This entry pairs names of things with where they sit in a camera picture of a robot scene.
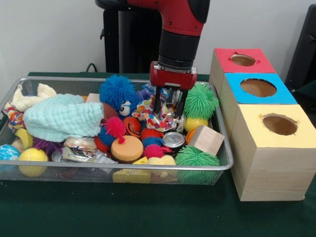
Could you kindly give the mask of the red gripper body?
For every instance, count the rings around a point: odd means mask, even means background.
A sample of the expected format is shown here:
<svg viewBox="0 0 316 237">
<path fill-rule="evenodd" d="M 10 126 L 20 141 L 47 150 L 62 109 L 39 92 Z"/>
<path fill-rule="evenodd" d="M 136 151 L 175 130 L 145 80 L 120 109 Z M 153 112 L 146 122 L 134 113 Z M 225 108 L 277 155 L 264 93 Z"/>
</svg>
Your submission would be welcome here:
<svg viewBox="0 0 316 237">
<path fill-rule="evenodd" d="M 191 90 L 198 76 L 197 68 L 187 70 L 172 69 L 152 61 L 150 65 L 150 83 L 156 87 L 172 87 L 179 90 Z"/>
</svg>

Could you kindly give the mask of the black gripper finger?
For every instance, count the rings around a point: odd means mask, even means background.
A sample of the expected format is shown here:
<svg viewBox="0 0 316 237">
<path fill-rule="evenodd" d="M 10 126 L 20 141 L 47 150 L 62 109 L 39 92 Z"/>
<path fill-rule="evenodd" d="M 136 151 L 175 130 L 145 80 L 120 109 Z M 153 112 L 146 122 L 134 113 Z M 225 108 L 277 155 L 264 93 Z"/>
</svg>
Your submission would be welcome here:
<svg viewBox="0 0 316 237">
<path fill-rule="evenodd" d="M 177 102 L 177 111 L 176 116 L 181 116 L 183 114 L 185 102 L 188 96 L 187 90 L 177 90 L 177 94 L 179 94 L 178 102 Z"/>
<path fill-rule="evenodd" d="M 160 94 L 161 94 L 161 87 L 156 87 L 156 92 L 155 92 L 155 101 L 154 101 L 154 114 L 159 115 L 160 113 Z"/>
</svg>

